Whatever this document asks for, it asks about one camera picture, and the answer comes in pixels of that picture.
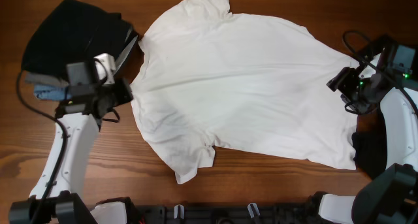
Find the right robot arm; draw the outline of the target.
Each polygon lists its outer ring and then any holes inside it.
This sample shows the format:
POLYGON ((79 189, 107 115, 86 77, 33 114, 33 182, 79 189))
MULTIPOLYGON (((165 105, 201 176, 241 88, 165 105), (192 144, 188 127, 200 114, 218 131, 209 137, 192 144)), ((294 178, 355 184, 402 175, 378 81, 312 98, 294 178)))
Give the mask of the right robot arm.
POLYGON ((318 194, 321 219, 333 223, 417 222, 417 47, 382 36, 328 82, 346 110, 379 110, 385 130, 355 133, 355 161, 372 181, 355 196, 318 194))

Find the white t-shirt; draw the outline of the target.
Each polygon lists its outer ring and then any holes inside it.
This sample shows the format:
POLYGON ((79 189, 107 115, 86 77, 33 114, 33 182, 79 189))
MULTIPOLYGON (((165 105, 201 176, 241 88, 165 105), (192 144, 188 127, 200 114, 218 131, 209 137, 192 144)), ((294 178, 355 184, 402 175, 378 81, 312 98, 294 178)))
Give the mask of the white t-shirt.
POLYGON ((139 43, 131 83, 143 139, 184 184, 228 148, 353 170, 356 117, 327 82, 357 62, 288 20, 183 0, 139 43))

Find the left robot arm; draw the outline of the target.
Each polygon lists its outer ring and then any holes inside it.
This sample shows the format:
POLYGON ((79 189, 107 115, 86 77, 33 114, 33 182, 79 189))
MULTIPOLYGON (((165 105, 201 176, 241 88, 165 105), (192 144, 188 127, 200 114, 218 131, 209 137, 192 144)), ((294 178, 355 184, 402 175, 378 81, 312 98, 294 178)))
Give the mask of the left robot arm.
POLYGON ((81 192, 89 153, 105 115, 132 100, 125 79, 114 79, 116 65, 103 57, 66 66, 71 98, 59 103, 54 116, 56 133, 46 165, 29 198, 12 203, 10 223, 127 223, 127 206, 108 202, 93 210, 81 192))

